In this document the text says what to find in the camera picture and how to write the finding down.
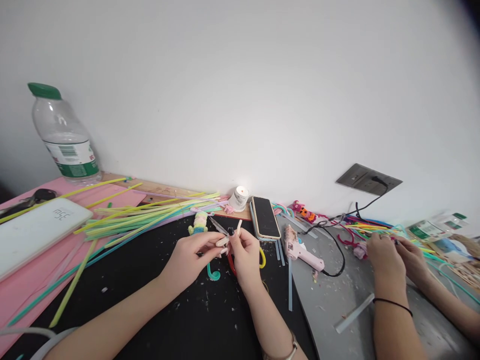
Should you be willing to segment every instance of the bracelet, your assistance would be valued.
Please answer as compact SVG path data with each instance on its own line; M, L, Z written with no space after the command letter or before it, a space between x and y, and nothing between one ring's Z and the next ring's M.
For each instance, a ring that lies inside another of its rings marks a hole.
M299 344L297 343L297 338L295 337L295 334L292 330L290 330L291 332L291 344L293 345L293 349L291 351L291 353L289 353L286 357L270 357L268 356L265 351L263 352L263 360L292 360L292 358L294 357L295 355L295 352L297 352L297 349L299 347Z
M387 300L387 299L383 299L383 298L381 298L381 297L376 297L376 298L374 298L372 302L375 304L376 301L383 301L383 302L385 302L385 303L390 303L390 304L393 304L393 305L397 305L397 306L399 306L399 307L407 310L407 311L410 313L410 316L411 316L412 318L414 317L414 315L412 314L412 312L410 311L410 309L409 309L408 307L403 306L403 305L400 305L398 302L391 301L391 300Z

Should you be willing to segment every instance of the hand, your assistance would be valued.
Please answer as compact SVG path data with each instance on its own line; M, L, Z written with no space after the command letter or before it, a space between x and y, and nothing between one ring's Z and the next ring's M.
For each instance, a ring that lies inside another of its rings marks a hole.
M158 276L164 291L172 296L171 300L188 288L207 264L220 255L223 248L215 247L215 243L224 237L219 232L207 231L178 240ZM198 252L203 252L203 256L199 257Z
M403 237L396 237L396 239L399 242L396 246L396 251L405 264L406 275L419 286L420 283L430 278L429 268L422 250Z
M374 232L366 242L366 248L368 258L375 271L375 278L405 282L404 262L395 250L395 245L389 236Z
M240 229L240 234L235 231L230 236L229 246L235 255L236 277L243 292L254 290L257 286L263 288L260 278L260 241L247 230Z

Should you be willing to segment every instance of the plastic water bottle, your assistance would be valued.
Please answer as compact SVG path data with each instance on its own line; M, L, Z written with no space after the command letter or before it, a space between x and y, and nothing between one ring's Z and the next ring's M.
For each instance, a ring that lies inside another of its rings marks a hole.
M430 219L420 221L408 228L417 238L435 242L453 235L455 231L469 225L467 217L459 212L453 214L442 213Z
M33 124L65 180L81 186L99 182L102 173L89 133L70 104L62 100L56 87L30 82L28 88L36 97L31 111Z

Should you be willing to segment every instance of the black table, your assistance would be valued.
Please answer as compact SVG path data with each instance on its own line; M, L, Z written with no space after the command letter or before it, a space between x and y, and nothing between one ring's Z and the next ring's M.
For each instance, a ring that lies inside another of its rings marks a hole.
M236 228L238 224L233 218L215 219L225 228ZM87 268L53 330L60 333L87 323L155 278L177 240L189 235L188 226L193 223L194 217L189 216L149 231ZM210 221L208 228L215 231ZM242 228L253 233L251 221L243 221ZM295 287L293 312L288 310L288 266L277 260L274 243L263 242L261 246L266 266L260 273L271 298L306 356L318 359ZM204 269L187 290L132 338L116 359L261 359L247 300L226 257L212 261L211 271L215 270L220 271L220 280L211 281ZM48 327L67 288L32 326ZM22 335L3 359L15 360L21 354L23 360L29 359L46 341L41 335Z

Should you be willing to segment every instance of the electrical socket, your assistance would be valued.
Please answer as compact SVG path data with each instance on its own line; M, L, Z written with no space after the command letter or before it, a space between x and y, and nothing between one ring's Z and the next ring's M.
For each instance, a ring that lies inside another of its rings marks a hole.
M397 178L385 175L358 163L353 164L336 182L349 188L380 196L384 193L385 186L373 181L372 178L375 176L388 185L388 191L391 191L403 183L403 181Z

